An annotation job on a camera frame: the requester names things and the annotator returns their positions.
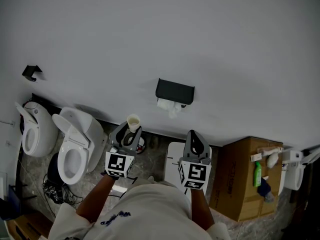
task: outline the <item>brown cardboard box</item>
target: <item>brown cardboard box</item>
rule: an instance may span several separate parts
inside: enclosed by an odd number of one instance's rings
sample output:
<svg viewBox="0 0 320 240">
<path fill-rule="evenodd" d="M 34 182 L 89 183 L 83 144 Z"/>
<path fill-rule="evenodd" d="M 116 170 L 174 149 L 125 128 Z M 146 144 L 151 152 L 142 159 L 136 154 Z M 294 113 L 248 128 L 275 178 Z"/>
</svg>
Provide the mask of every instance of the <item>brown cardboard box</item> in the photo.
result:
<svg viewBox="0 0 320 240">
<path fill-rule="evenodd" d="M 7 225 L 10 235 L 16 240 L 38 240 L 40 236 L 49 237 L 53 223 L 41 212 L 34 212 L 9 220 Z"/>
<path fill-rule="evenodd" d="M 281 142 L 247 137 L 224 146 L 219 152 L 213 190 L 209 206 L 237 222 L 272 214 L 277 207 L 281 179 L 282 156 L 277 164 L 267 168 L 266 157 L 259 161 L 262 177 L 269 176 L 267 183 L 275 196 L 273 203 L 266 203 L 254 187 L 255 162 L 250 156 L 258 148 L 282 147 Z"/>
</svg>

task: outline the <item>smart toilet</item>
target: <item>smart toilet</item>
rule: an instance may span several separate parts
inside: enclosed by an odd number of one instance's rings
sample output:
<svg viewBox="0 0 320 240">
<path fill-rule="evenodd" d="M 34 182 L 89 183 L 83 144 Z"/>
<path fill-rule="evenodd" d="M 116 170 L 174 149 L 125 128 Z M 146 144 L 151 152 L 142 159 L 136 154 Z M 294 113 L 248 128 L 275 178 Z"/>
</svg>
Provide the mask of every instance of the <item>smart toilet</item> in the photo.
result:
<svg viewBox="0 0 320 240">
<path fill-rule="evenodd" d="M 58 171 L 61 179 L 72 185 L 96 168 L 107 135 L 92 115 L 75 108 L 64 107 L 52 119 L 65 134 L 58 155 Z"/>
<path fill-rule="evenodd" d="M 44 157 L 50 154 L 55 147 L 59 130 L 49 112 L 33 101 L 28 102 L 24 107 L 17 102 L 14 104 L 23 116 L 22 148 L 24 153 L 33 157 Z"/>
</svg>

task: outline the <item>toilet seat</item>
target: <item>toilet seat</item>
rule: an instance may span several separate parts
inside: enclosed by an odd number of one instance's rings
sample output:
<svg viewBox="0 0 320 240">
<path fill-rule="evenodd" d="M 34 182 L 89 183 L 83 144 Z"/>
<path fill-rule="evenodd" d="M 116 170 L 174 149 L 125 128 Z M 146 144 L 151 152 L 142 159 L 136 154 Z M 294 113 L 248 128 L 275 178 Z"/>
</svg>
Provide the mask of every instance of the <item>toilet seat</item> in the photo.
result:
<svg viewBox="0 0 320 240">
<path fill-rule="evenodd" d="M 66 184 L 72 185 L 80 181 L 87 173 L 89 140 L 61 115 L 54 114 L 52 119 L 65 134 L 58 155 L 58 171 L 61 179 Z"/>
<path fill-rule="evenodd" d="M 22 148 L 27 155 L 34 153 L 39 141 L 39 125 L 36 119 L 29 114 L 19 103 L 15 102 L 15 107 L 23 116 L 24 131 L 22 135 Z"/>
</svg>

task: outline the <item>floor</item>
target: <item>floor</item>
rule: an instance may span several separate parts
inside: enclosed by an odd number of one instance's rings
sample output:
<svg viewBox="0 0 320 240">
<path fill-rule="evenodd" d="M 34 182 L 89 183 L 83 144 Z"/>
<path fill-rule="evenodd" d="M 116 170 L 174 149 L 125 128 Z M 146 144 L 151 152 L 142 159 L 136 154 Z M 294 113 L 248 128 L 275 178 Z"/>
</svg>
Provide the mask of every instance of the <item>floor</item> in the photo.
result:
<svg viewBox="0 0 320 240">
<path fill-rule="evenodd" d="M 115 129 L 116 126 L 106 123 L 100 122 L 104 131 L 109 135 L 110 132 Z M 152 134 L 143 133 L 147 144 L 150 142 L 152 138 Z M 59 204 L 55 204 L 51 199 L 45 199 L 42 183 L 45 174 L 47 173 L 48 166 L 52 156 L 55 153 L 59 152 L 60 146 L 63 142 L 63 135 L 59 133 L 56 146 L 51 152 L 50 155 L 45 157 L 32 157 L 28 155 L 22 156 L 21 161 L 21 170 L 20 170 L 20 180 L 24 184 L 28 184 L 27 187 L 23 188 L 23 196 L 28 197 L 32 195 L 37 195 L 37 198 L 33 198 L 26 201 L 30 207 L 35 210 L 42 212 L 46 215 L 50 220 L 54 221 L 54 214 L 58 213 Z M 130 171 L 130 177 L 141 177 L 147 179 L 149 174 L 154 174 L 156 180 L 160 180 L 163 178 L 164 174 L 164 166 L 165 166 L 165 156 L 167 152 L 167 148 L 170 142 L 177 141 L 176 139 L 159 136 L 159 145 L 158 148 L 151 149 L 147 147 L 146 150 L 136 156 L 136 163 Z M 212 148 L 212 170 L 210 174 L 210 181 L 208 184 L 208 189 L 206 193 L 206 199 L 210 199 L 210 194 L 212 190 L 212 185 L 215 177 L 215 171 L 217 167 L 217 159 L 218 159 L 218 148 Z M 101 179 L 100 173 L 104 171 L 105 167 L 105 156 L 102 155 L 101 159 L 95 168 L 95 170 L 91 173 L 85 175 L 83 180 L 79 183 L 71 186 L 71 191 L 80 197 L 85 197 L 98 183 Z M 127 188 L 131 185 L 133 181 L 128 178 L 120 178 L 116 181 L 116 189 L 112 190 L 111 195 L 121 196 L 124 191 L 123 188 Z M 280 195 L 277 211 L 273 215 L 261 217 L 254 220 L 249 220 L 245 222 L 235 222 L 224 215 L 211 210 L 213 218 L 216 222 L 223 222 L 227 225 L 229 234 L 231 239 L 233 240 L 251 240 L 251 239 L 259 239 L 259 240 L 276 240 L 281 239 L 282 232 L 281 230 L 286 228 L 290 221 L 292 214 L 294 212 L 295 206 L 289 203 L 291 191 L 289 189 L 284 189 Z M 113 208 L 113 206 L 118 202 L 119 198 L 110 196 L 108 197 L 104 208 L 101 212 L 102 215 L 106 214 L 109 210 Z"/>
</svg>

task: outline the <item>white cup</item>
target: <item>white cup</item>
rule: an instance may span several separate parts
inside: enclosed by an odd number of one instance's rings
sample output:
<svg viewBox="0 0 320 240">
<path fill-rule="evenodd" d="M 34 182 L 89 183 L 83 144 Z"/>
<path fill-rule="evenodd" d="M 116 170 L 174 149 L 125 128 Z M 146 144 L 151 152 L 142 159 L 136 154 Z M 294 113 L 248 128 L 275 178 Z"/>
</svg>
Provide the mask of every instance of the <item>white cup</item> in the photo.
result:
<svg viewBox="0 0 320 240">
<path fill-rule="evenodd" d="M 130 132 L 135 133 L 136 130 L 140 127 L 140 118 L 136 114 L 131 114 L 126 118 L 126 121 L 129 125 Z"/>
</svg>

